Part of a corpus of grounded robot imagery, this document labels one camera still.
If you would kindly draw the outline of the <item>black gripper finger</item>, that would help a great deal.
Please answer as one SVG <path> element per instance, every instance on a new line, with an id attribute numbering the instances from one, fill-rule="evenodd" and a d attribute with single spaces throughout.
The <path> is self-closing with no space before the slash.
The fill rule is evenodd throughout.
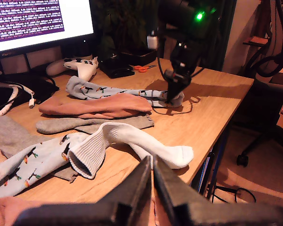
<path id="1" fill-rule="evenodd" d="M 177 95 L 177 82 L 173 80 L 168 80 L 168 87 L 167 87 L 167 97 L 166 103 L 170 103 L 173 98 Z"/>
<path id="2" fill-rule="evenodd" d="M 99 226 L 146 226 L 151 200 L 150 157 L 145 157 L 125 180 L 97 203 L 104 214 Z"/>
<path id="3" fill-rule="evenodd" d="M 205 220 L 208 201 L 184 183 L 160 157 L 154 158 L 153 169 L 154 187 L 171 225 L 208 226 Z"/>
<path id="4" fill-rule="evenodd" d="M 189 86 L 189 83 L 183 84 L 182 82 L 174 82 L 172 87 L 173 92 L 173 98 L 172 103 L 173 104 L 181 104 L 184 99 L 184 93 L 183 90 Z"/>

